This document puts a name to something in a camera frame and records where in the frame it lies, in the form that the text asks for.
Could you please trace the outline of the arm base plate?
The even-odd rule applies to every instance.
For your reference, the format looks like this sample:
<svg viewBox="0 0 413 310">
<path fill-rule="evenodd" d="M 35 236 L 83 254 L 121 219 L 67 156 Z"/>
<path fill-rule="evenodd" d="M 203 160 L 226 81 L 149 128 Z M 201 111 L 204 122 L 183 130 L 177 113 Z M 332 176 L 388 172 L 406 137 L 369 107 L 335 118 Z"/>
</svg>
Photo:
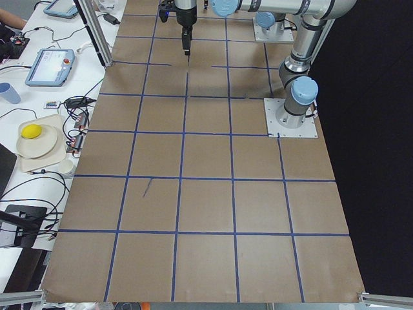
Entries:
<svg viewBox="0 0 413 310">
<path fill-rule="evenodd" d="M 285 99 L 265 98 L 265 117 L 268 136 L 271 138 L 318 138 L 311 106 L 301 116 L 289 114 L 284 107 Z"/>
<path fill-rule="evenodd" d="M 281 23 L 275 23 L 270 28 L 260 26 L 253 18 L 255 41 L 259 43 L 292 44 L 294 42 L 291 29 L 284 29 Z"/>
</svg>

